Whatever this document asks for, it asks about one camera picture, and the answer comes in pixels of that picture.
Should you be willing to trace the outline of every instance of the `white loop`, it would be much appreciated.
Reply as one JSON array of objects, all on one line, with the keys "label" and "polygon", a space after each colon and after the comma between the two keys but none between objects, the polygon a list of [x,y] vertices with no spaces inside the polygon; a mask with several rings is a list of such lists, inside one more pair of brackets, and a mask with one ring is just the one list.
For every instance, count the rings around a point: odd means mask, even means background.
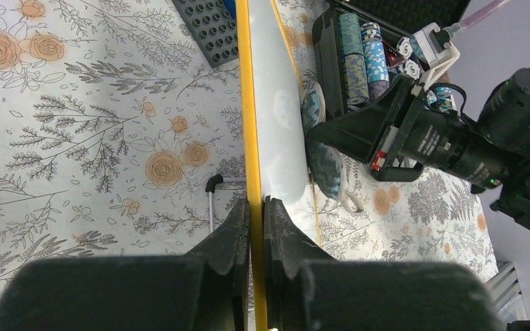
[{"label": "white loop", "polygon": [[[348,190],[344,191],[344,195],[345,197],[339,200],[340,203],[342,204],[342,207],[344,207],[344,209],[353,216],[362,215],[364,213],[364,205],[358,199],[358,197],[354,193]],[[355,207],[357,208],[357,210],[351,209],[349,202],[346,200],[346,198],[349,198],[355,204]]]}]

